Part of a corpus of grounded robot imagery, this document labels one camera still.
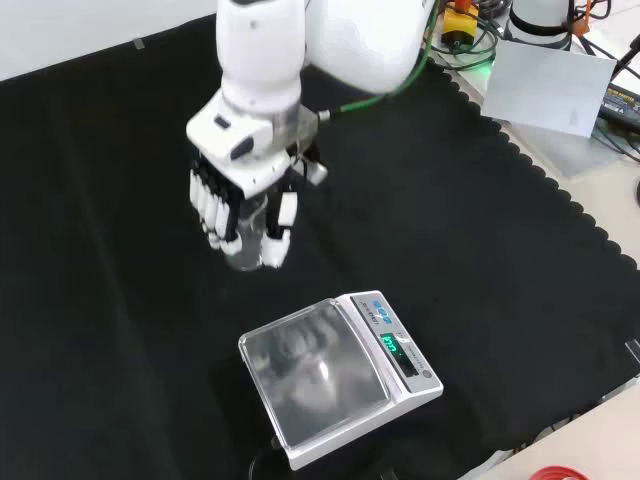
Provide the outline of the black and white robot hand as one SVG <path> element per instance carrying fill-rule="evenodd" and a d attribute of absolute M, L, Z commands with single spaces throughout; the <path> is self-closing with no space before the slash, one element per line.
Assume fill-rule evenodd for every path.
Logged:
<path fill-rule="evenodd" d="M 319 116 L 303 105 L 275 115 L 231 106 L 222 93 L 187 123 L 195 148 L 189 199 L 212 249 L 238 270 L 277 269 L 298 213 L 297 182 L 328 175 L 316 142 Z"/>

